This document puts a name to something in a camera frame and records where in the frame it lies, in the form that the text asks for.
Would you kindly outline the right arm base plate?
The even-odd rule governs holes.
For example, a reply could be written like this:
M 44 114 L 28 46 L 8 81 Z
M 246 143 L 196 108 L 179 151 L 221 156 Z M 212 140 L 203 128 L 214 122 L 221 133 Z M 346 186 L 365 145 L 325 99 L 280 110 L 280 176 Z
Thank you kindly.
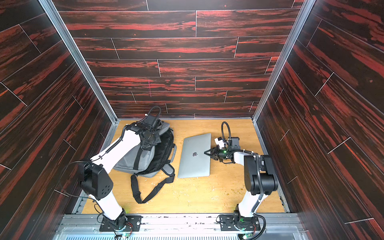
M 216 222 L 220 225 L 221 231 L 255 232 L 261 230 L 259 220 L 256 217 L 235 217 L 220 214 L 216 218 Z

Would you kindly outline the silver laptop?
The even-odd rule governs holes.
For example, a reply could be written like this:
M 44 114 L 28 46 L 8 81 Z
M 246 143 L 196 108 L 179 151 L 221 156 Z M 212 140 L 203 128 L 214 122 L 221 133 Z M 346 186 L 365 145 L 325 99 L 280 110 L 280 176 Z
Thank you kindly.
M 178 178 L 198 178 L 210 175 L 210 157 L 204 154 L 211 148 L 211 134 L 185 138 L 183 142 Z

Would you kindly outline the grey zippered laptop bag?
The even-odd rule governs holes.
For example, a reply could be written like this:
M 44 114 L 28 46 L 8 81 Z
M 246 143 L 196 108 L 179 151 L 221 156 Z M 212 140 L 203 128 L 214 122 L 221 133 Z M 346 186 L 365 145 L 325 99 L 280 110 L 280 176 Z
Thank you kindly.
M 161 120 L 155 120 L 152 124 L 147 120 L 133 123 L 132 126 L 146 127 L 152 126 L 155 134 L 156 145 L 148 146 L 137 145 L 130 150 L 119 162 L 114 166 L 114 170 L 131 174 L 131 188 L 133 197 L 138 204 L 145 204 L 150 201 L 165 184 L 174 182 L 175 169 L 171 166 L 177 147 L 174 144 L 173 130 L 170 124 Z M 160 182 L 151 193 L 144 199 L 141 199 L 139 184 L 137 177 L 152 178 L 159 171 L 163 171 L 168 178 Z

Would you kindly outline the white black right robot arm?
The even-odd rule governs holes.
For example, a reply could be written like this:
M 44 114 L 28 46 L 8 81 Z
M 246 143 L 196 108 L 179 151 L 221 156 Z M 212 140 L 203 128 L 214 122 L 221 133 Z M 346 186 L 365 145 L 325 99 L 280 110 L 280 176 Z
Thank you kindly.
M 218 146 L 204 152 L 221 163 L 230 160 L 232 164 L 244 167 L 246 194 L 234 210 L 234 222 L 249 222 L 256 217 L 262 201 L 278 188 L 278 178 L 269 155 L 259 155 L 247 150 L 224 150 Z

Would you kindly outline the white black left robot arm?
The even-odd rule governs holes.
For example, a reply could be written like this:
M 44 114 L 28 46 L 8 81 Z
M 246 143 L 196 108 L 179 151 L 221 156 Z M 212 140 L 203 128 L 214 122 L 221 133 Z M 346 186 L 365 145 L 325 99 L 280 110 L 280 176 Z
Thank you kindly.
M 126 225 L 126 211 L 113 194 L 112 169 L 131 174 L 133 197 L 138 204 L 150 201 L 165 184 L 175 179 L 172 167 L 177 147 L 174 131 L 164 121 L 135 122 L 124 126 L 121 136 L 105 150 L 84 162 L 80 168 L 80 185 L 100 206 L 104 218 L 121 230 Z M 138 177 L 152 178 L 159 171 L 167 175 L 151 193 L 141 198 Z

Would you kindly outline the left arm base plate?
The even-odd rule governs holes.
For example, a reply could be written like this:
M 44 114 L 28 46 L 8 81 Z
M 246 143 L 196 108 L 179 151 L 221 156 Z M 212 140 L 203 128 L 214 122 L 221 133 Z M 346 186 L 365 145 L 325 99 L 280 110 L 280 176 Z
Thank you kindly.
M 103 217 L 100 232 L 138 232 L 141 227 L 142 216 L 140 215 L 126 215 L 125 217 L 119 217 L 116 220 L 110 220 L 107 217 Z

